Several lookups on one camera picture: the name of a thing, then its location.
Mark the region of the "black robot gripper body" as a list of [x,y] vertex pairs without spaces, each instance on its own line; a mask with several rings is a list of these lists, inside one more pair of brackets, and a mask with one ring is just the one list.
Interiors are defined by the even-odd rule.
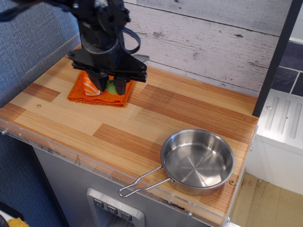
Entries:
[[127,80],[146,82],[147,66],[134,56],[128,54],[119,41],[103,50],[87,42],[82,42],[80,49],[68,53],[68,58],[73,61],[73,67],[93,73],[98,76],[102,72],[110,75],[121,75]]

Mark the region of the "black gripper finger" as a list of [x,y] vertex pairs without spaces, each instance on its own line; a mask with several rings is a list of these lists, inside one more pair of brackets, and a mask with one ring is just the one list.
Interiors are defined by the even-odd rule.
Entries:
[[126,93],[126,84],[127,84],[127,80],[125,77],[119,77],[119,76],[114,77],[114,85],[116,87],[117,93],[120,96]]
[[90,81],[94,84],[94,86],[104,92],[107,87],[107,81],[109,80],[108,73],[106,71],[98,71],[95,72],[93,70],[87,70],[87,74],[89,76]]

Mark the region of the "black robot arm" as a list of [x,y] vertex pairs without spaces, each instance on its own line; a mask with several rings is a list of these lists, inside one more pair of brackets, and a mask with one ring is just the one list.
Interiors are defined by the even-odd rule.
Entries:
[[121,0],[3,0],[0,3],[0,100],[16,96],[67,54],[101,91],[114,76],[118,94],[145,82],[146,65],[124,44],[129,12]]

